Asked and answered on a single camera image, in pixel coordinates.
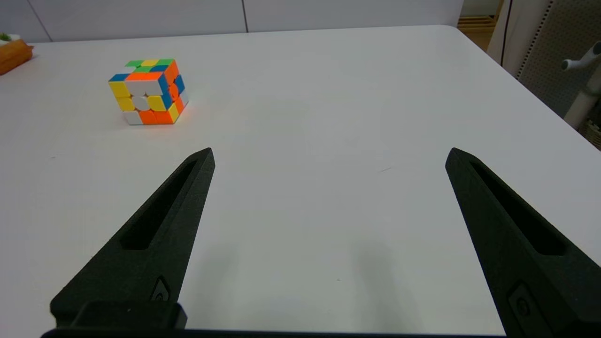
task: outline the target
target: white wall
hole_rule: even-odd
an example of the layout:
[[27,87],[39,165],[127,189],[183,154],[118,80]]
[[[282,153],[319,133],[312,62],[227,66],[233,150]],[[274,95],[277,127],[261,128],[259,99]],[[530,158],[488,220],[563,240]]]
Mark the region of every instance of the white wall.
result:
[[54,41],[245,32],[240,0],[30,0]]
[[463,0],[245,0],[248,31],[455,26]]
[[19,34],[26,42],[50,41],[27,0],[0,1],[0,32]]
[[[0,31],[27,42],[245,32],[242,0],[1,0]],[[244,0],[250,31],[455,25],[498,0]]]

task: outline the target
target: green sticker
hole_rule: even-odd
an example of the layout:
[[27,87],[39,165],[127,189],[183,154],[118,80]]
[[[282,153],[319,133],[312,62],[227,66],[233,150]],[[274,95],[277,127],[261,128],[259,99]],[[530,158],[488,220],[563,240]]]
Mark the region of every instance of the green sticker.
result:
[[168,66],[173,62],[173,59],[160,59],[155,66]]
[[153,68],[153,66],[140,66],[138,68],[136,68],[136,70],[134,70],[134,73],[150,73],[150,70]]
[[125,64],[126,67],[139,67],[144,60],[132,60]]

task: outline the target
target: screw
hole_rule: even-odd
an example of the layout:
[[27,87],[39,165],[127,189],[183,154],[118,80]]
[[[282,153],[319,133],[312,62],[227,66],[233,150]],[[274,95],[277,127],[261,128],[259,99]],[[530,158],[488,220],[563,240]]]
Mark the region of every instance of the screw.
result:
[[530,315],[530,306],[528,302],[523,298],[518,298],[516,302],[517,312],[522,316]]

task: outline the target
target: white table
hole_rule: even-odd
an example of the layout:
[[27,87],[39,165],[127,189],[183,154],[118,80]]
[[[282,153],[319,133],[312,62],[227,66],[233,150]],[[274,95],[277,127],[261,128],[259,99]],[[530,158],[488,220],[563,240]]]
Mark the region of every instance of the white table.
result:
[[[36,45],[0,78],[0,335],[52,297],[188,154],[216,171],[188,328],[502,334],[444,168],[473,153],[601,262],[601,157],[456,29]],[[106,81],[174,57],[191,103],[128,126]]]

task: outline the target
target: white pipe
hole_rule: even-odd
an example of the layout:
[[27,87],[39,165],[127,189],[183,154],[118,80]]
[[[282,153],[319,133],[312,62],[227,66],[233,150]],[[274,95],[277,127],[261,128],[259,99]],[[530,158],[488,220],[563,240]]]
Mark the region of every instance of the white pipe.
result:
[[587,118],[588,112],[593,109],[593,106],[599,99],[599,93],[601,92],[601,64],[597,66],[597,70],[588,80],[587,86],[584,90],[581,90],[576,96],[576,99],[572,103],[570,110],[566,113],[564,120],[567,124],[571,125],[572,128],[576,129],[578,126]]
[[588,50],[586,54],[580,60],[569,60],[566,59],[561,63],[561,69],[570,70],[570,69],[582,69],[588,67],[593,61],[599,57],[601,54],[601,41],[595,43],[591,49]]

